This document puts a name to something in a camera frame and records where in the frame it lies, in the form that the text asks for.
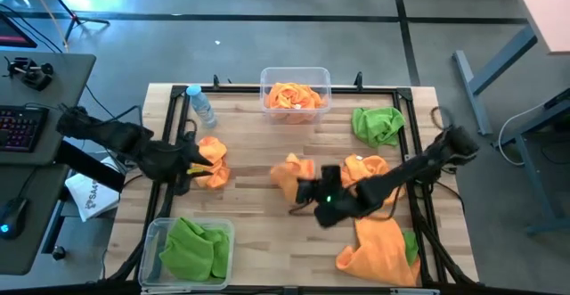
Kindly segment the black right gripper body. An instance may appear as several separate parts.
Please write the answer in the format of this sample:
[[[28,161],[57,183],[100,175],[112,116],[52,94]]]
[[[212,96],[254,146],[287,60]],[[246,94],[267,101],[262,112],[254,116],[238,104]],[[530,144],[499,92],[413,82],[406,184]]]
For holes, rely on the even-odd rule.
[[[342,186],[321,184],[315,195],[314,216],[323,228],[329,228],[349,217],[361,218],[372,212],[371,205],[360,195]]]

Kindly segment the black backlit keyboard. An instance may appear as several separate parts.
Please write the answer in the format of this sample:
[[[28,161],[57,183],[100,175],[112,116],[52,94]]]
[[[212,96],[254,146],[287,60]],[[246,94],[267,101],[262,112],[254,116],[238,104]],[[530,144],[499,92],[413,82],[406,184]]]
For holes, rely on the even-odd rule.
[[[32,153],[48,112],[41,107],[0,105],[0,152]]]

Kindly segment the blue-grey metal desk legs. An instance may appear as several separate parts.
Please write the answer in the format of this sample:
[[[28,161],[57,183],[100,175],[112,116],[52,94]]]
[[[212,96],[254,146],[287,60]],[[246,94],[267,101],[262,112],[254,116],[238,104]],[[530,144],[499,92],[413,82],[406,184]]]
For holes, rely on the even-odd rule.
[[[538,37],[533,28],[526,25],[477,73],[472,71],[463,51],[457,50],[452,54],[474,112],[477,131],[480,135],[490,135],[493,131],[487,111],[479,100],[479,95],[537,42]],[[570,88],[529,109],[528,112],[536,110],[541,112],[510,136],[504,135],[506,126],[509,122],[524,116],[525,113],[520,112],[507,119],[501,126],[497,140],[493,143],[493,148],[498,150],[508,163],[525,169],[541,204],[545,220],[541,224],[528,226],[526,233],[529,235],[570,229],[570,214],[565,213],[554,194],[545,188],[544,174],[538,169],[528,147],[528,140],[531,137],[535,136],[541,140],[552,137],[554,135],[552,132],[543,133],[542,130],[555,121],[570,116]]]

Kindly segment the pale blue spray bottle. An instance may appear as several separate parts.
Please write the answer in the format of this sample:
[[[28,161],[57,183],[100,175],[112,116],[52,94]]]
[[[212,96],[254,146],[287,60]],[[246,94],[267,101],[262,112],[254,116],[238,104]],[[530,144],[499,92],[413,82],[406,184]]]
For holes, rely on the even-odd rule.
[[[190,98],[190,104],[202,124],[207,128],[214,128],[217,125],[217,118],[210,101],[202,91],[201,86],[187,86],[186,94]]]

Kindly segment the white printed bag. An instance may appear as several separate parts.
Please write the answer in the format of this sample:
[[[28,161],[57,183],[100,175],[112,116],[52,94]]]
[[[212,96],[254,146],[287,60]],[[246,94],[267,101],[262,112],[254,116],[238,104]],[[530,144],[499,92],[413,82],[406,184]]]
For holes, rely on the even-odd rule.
[[[87,176],[76,174],[65,181],[65,186],[83,222],[118,206],[118,192]]]

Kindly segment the black computer mouse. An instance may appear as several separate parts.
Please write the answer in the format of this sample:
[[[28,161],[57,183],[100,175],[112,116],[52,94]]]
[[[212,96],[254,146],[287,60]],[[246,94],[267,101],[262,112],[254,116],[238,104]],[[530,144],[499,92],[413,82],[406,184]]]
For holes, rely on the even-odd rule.
[[[13,240],[23,231],[29,200],[16,197],[0,207],[0,238]]]

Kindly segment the black metal table frame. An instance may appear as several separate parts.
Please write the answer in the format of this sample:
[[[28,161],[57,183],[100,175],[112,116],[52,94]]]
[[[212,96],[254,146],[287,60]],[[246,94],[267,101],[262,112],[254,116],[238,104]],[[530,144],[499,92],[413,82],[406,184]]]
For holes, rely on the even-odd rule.
[[[377,154],[391,168],[426,148],[439,132],[429,116],[438,105],[436,90],[427,86],[396,87],[333,86],[332,107],[316,124],[273,124],[262,111],[260,86],[203,86],[215,113],[217,127],[202,128],[204,135],[220,139],[228,148],[226,162],[231,169],[228,184],[208,191],[192,184],[184,196],[175,197],[171,217],[228,219],[235,229],[235,246],[230,286],[317,286],[374,287],[374,283],[352,277],[335,268],[335,258],[346,245],[354,244],[351,220],[323,230],[313,217],[288,215],[288,203],[270,179],[270,169],[289,153],[320,165],[339,164],[352,153],[367,157]],[[143,106],[146,127],[158,139],[174,141],[181,118],[184,86],[150,84]],[[396,147],[371,149],[353,136],[350,117],[354,108],[387,106],[400,99],[406,117],[405,139]],[[162,204],[166,185],[138,178],[122,193],[104,265],[106,277],[115,274],[146,234]],[[462,272],[477,281],[468,229],[460,201],[439,184],[431,194],[432,203],[419,200],[419,208],[434,223],[441,243]]]

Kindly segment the black desk clamp device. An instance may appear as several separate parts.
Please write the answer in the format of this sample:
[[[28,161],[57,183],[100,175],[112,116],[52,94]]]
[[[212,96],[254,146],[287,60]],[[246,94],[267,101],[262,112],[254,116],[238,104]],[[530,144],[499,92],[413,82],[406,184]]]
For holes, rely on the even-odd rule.
[[[13,60],[5,57],[7,77],[15,78],[24,86],[41,92],[53,81],[54,69],[50,63],[37,64],[28,57],[16,57]]]

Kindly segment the clear plastic storage bin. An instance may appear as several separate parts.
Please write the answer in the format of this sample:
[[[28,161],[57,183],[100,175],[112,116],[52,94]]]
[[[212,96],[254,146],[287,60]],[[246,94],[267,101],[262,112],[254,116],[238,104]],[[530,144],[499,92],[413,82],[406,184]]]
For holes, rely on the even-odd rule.
[[[223,218],[186,218],[205,229],[225,231],[230,240],[227,275],[225,278],[210,277],[203,282],[178,279],[162,264],[159,254],[165,249],[167,233],[179,217],[163,217],[154,220],[149,226],[142,252],[138,282],[144,294],[168,294],[198,291],[221,291],[232,279],[232,260],[235,242],[233,223]]]
[[[267,118],[272,111],[286,110],[265,107],[265,97],[276,83],[297,83],[310,86],[325,100],[323,108],[315,109],[321,113],[321,118],[331,109],[332,91],[328,70],[323,67],[268,67],[261,72],[259,90],[261,109]]]

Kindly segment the black tripod stand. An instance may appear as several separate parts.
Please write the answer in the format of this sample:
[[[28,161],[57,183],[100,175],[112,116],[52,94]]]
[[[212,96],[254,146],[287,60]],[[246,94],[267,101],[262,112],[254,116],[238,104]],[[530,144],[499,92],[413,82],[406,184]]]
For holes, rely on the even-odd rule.
[[[66,29],[65,32],[62,32],[62,30],[57,27],[58,32],[60,33],[61,39],[62,39],[62,43],[64,45],[64,47],[66,49],[69,49],[69,37],[70,34],[72,32],[72,30],[75,27],[79,27],[82,26],[84,23],[90,22],[90,23],[97,23],[97,24],[103,24],[105,26],[109,26],[110,22],[108,20],[102,20],[102,19],[95,19],[95,18],[86,18],[86,17],[80,17],[77,15],[76,12],[72,11],[65,3],[63,0],[56,0],[57,3],[63,8],[63,10],[65,11],[65,13],[68,14],[69,16],[69,25]]]

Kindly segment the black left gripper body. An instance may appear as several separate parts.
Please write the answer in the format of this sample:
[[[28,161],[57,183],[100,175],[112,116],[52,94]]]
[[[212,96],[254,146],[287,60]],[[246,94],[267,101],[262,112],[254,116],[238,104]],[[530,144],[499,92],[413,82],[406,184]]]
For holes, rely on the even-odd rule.
[[[191,163],[182,146],[150,141],[140,150],[140,170],[151,180],[166,181],[185,171]]]

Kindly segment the pale desk top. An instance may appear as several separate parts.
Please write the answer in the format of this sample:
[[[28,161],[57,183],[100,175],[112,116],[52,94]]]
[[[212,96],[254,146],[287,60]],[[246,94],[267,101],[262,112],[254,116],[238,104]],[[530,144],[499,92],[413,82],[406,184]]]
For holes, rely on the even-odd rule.
[[[548,54],[570,54],[570,0],[520,1]]]

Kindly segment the grey desk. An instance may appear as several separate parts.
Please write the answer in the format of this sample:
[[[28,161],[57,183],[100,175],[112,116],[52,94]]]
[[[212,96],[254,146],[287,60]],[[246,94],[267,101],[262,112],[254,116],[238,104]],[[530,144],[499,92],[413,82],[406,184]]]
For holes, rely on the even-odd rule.
[[[45,90],[24,86],[8,78],[8,59],[28,57],[38,64],[53,66],[53,81]],[[79,103],[96,57],[92,54],[0,51],[0,105],[22,106],[38,103],[52,108],[63,103]],[[69,165],[61,154],[73,147],[56,131],[60,113],[50,111],[35,150],[0,152],[0,209],[15,197],[28,200],[23,212],[20,235],[5,239],[0,231],[0,275],[25,275],[35,261],[53,209],[60,198]]]

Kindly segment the dark computer monitor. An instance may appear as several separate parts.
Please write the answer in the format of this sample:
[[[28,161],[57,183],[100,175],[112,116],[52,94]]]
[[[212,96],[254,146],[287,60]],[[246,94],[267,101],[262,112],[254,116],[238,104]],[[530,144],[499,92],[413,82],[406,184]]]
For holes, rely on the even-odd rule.
[[[37,43],[0,12],[0,46],[37,48]]]

